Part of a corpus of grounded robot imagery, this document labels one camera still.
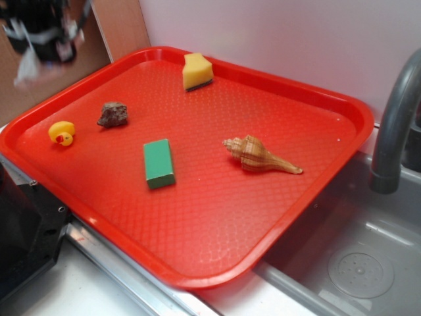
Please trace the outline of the black blurred gripper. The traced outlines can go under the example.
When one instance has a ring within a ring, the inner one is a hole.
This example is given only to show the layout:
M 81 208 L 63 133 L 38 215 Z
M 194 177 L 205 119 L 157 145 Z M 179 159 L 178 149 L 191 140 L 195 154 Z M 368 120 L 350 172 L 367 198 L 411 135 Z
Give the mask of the black blurred gripper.
M 71 63 L 77 56 L 91 1 L 84 3 L 78 20 L 71 19 L 69 10 L 70 1 L 2 1 L 3 30 L 17 53 L 31 48 L 42 62 Z

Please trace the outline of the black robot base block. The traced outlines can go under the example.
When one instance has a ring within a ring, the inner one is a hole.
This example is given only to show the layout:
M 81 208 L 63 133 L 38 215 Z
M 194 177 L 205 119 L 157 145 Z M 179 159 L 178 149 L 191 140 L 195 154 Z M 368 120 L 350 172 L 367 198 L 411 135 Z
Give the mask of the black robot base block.
M 57 263 L 70 211 L 41 184 L 1 166 L 1 303 Z

